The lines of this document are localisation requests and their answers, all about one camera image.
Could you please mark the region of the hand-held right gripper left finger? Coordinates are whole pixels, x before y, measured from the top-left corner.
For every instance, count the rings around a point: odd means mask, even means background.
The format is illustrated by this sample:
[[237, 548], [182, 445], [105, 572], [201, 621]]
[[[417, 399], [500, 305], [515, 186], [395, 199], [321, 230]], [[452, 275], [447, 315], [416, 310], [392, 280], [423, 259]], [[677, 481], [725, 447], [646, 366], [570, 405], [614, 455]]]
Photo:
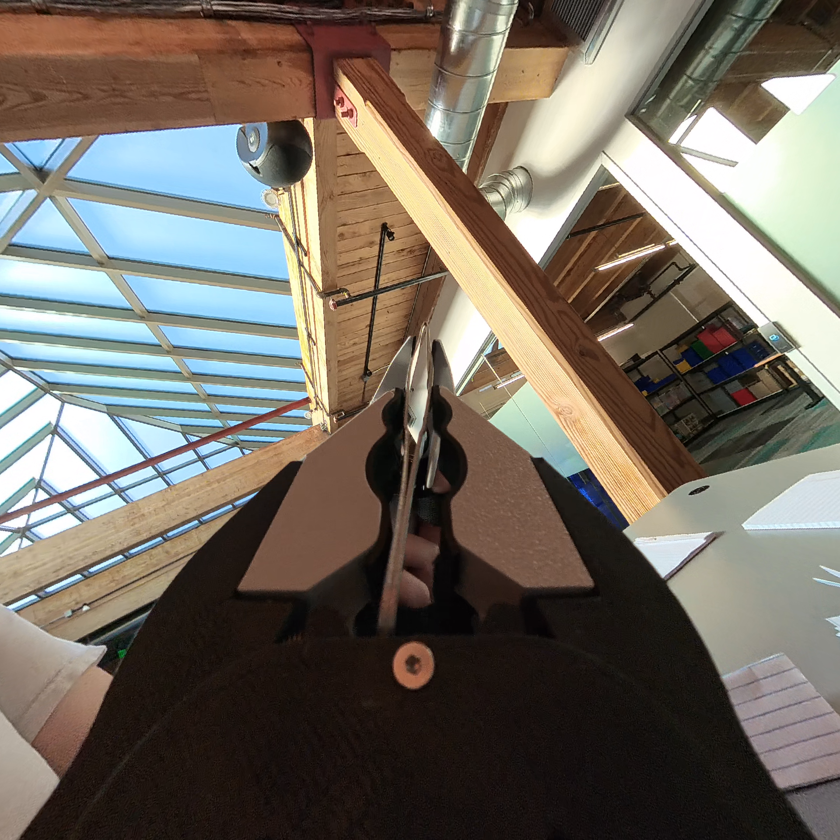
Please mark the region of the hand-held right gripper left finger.
[[371, 604], [372, 567], [391, 537], [402, 468], [403, 390], [376, 398], [301, 462], [238, 584], [309, 614], [337, 614], [348, 632]]

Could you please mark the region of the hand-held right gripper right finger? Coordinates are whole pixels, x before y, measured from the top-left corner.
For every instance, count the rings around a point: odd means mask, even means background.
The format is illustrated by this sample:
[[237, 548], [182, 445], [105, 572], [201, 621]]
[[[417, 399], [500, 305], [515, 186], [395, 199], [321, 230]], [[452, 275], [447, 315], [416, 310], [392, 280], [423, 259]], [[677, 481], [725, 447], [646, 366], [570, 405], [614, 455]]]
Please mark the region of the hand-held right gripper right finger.
[[437, 470], [450, 485], [455, 592], [486, 618], [495, 607], [587, 596], [595, 583], [530, 454], [464, 404], [434, 390]]

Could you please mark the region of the metal tweezers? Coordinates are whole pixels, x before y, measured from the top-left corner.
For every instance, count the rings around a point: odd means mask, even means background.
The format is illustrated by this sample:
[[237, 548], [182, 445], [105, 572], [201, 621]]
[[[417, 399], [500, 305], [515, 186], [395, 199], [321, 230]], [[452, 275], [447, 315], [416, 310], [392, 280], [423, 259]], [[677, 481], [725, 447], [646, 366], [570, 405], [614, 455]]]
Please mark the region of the metal tweezers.
[[427, 437], [432, 387], [432, 343], [425, 323], [415, 336], [414, 356], [403, 401], [402, 431], [397, 435], [397, 442], [402, 447], [402, 473], [395, 516], [392, 519], [391, 550], [385, 567], [379, 605], [377, 620], [379, 635], [392, 634], [396, 625], [406, 538], [414, 492], [417, 488], [418, 467], [424, 454], [424, 441]]

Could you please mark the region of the person's left forearm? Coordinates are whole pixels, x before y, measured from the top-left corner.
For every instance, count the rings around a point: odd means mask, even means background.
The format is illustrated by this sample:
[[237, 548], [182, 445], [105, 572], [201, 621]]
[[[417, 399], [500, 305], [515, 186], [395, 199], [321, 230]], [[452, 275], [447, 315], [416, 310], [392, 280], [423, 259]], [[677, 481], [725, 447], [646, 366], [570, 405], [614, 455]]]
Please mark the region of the person's left forearm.
[[87, 668], [34, 736], [31, 746], [59, 778], [87, 739], [111, 682], [111, 675], [97, 665]]

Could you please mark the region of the grey desk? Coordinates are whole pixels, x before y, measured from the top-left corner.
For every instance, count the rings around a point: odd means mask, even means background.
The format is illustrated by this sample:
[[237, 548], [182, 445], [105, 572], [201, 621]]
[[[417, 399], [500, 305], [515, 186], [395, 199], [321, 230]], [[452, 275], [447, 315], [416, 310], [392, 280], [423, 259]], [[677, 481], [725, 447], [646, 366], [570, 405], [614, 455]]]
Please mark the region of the grey desk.
[[[813, 474], [838, 470], [838, 445], [690, 482], [625, 530], [630, 539], [722, 532], [668, 581], [721, 676], [785, 654], [838, 714], [838, 529], [745, 530], [753, 513]], [[817, 838], [838, 838], [838, 780], [783, 791]]]

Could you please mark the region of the person's left hand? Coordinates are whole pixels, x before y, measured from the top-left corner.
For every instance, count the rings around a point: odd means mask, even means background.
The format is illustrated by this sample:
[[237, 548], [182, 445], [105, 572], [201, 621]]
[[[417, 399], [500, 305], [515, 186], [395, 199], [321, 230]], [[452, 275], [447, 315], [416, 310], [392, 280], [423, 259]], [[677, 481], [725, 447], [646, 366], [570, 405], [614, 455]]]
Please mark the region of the person's left hand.
[[421, 522], [406, 538], [399, 604], [412, 609], [433, 602], [434, 567], [440, 551], [441, 528]]

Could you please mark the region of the thick wooden column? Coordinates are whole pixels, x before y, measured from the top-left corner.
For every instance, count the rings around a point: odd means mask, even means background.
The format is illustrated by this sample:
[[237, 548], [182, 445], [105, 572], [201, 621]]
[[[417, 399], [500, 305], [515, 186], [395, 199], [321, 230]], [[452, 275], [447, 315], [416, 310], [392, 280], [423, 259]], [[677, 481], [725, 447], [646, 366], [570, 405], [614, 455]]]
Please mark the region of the thick wooden column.
[[706, 474], [373, 58], [338, 59], [352, 141], [629, 522]]

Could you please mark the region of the red pipe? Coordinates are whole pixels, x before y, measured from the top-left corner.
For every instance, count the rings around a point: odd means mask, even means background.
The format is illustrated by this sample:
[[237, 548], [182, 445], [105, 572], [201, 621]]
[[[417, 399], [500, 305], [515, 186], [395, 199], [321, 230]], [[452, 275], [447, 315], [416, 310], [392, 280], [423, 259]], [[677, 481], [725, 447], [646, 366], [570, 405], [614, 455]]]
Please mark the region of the red pipe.
[[6, 522], [12, 521], [21, 516], [27, 516], [31, 513], [39, 511], [41, 509], [47, 508], [53, 504], [59, 504], [63, 501], [71, 499], [73, 497], [83, 495], [90, 491], [93, 491], [97, 488], [110, 485], [121, 478], [125, 478], [127, 476], [131, 476], [133, 473], [137, 471], [142, 471], [143, 469], [149, 469], [154, 466], [157, 466], [166, 460], [170, 460], [176, 458], [180, 455], [185, 455], [186, 453], [192, 452], [194, 450], [199, 449], [202, 446], [210, 445], [218, 440], [221, 440], [225, 437], [231, 436], [238, 436], [243, 434], [246, 430], [252, 428], [253, 426], [259, 424], [265, 424], [269, 421], [273, 421], [283, 415], [289, 414], [289, 412], [302, 410], [304, 408], [309, 407], [310, 399], [308, 397], [304, 397], [300, 400], [295, 402], [288, 402], [284, 406], [279, 406], [273, 408], [272, 410], [268, 411], [267, 413], [263, 413], [258, 416], [252, 416], [250, 419], [245, 420], [242, 423], [238, 423], [237, 425], [225, 428], [219, 428], [216, 431], [212, 432], [211, 434], [200, 437], [195, 441], [189, 442], [184, 444], [183, 446], [170, 449], [165, 451], [162, 454], [155, 455], [149, 457], [139, 463], [134, 465], [126, 466], [120, 470], [112, 472], [111, 474], [107, 474], [105, 476], [100, 476], [92, 481], [89, 481], [85, 484], [80, 486], [76, 486], [70, 488], [68, 490], [62, 491], [57, 495], [52, 497], [35, 501], [32, 505], [27, 507], [21, 507], [18, 509], [13, 509], [10, 511], [4, 511], [1, 516], [1, 523], [5, 524]]

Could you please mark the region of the black round speaker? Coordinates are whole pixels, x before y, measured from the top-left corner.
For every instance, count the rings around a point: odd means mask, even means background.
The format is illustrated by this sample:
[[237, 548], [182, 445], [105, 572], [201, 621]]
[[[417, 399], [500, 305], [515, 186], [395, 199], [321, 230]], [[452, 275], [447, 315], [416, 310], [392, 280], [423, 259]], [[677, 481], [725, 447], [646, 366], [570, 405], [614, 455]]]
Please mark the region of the black round speaker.
[[272, 188], [299, 183], [312, 166], [310, 134], [297, 119], [240, 125], [236, 149], [247, 173]]

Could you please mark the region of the window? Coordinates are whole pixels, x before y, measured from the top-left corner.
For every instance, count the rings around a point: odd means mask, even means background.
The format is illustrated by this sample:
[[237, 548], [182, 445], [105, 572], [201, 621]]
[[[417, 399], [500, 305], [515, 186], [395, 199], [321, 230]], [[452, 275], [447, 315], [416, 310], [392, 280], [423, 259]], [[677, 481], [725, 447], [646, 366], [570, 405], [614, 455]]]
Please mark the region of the window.
[[[238, 127], [2, 142], [2, 513], [305, 397]], [[2, 524], [2, 558], [310, 426], [304, 409]]]

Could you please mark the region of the beige shirt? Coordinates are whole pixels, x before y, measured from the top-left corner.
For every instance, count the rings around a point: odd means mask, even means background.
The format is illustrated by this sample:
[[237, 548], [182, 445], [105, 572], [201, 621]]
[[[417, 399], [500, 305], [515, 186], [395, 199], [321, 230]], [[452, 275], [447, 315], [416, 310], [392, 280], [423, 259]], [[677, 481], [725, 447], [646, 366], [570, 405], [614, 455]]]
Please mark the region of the beige shirt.
[[32, 740], [104, 647], [53, 637], [1, 607], [1, 838], [20, 838], [59, 778]]

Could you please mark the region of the frosted glass panel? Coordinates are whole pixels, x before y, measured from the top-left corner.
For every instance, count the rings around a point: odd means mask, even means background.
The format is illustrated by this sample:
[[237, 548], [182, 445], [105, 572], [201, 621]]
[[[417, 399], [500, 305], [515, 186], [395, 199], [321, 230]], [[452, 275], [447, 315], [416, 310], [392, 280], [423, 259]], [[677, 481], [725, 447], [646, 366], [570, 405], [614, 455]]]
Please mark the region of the frosted glass panel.
[[772, 127], [725, 190], [741, 214], [798, 265], [825, 299], [839, 294], [839, 62], [763, 81]]

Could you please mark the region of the wooden beam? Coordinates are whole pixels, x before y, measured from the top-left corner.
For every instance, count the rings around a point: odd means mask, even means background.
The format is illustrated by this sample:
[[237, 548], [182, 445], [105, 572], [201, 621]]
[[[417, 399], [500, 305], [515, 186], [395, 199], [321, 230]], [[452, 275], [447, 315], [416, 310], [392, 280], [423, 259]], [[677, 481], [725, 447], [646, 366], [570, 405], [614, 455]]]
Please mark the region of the wooden beam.
[[439, 29], [2, 13], [2, 141], [313, 118], [320, 74], [311, 41], [370, 56], [373, 32], [420, 112]]

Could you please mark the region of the white door frame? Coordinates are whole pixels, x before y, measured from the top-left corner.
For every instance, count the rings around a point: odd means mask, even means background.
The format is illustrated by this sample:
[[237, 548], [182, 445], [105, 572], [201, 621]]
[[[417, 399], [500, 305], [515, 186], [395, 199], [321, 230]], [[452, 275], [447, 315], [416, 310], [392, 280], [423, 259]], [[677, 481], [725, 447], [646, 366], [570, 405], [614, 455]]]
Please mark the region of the white door frame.
[[751, 313], [776, 321], [829, 377], [838, 368], [838, 316], [755, 234], [630, 119], [604, 148], [618, 180]]

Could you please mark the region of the silver ventilation duct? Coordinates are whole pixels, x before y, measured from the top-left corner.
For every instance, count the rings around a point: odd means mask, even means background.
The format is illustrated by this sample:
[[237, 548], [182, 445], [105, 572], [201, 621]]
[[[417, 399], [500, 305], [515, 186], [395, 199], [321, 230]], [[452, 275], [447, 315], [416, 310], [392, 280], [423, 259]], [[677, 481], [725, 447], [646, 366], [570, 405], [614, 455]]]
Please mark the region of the silver ventilation duct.
[[424, 122], [463, 172], [517, 10], [517, 1], [446, 3]]
[[716, 1], [636, 115], [661, 140], [695, 116], [779, 1]]

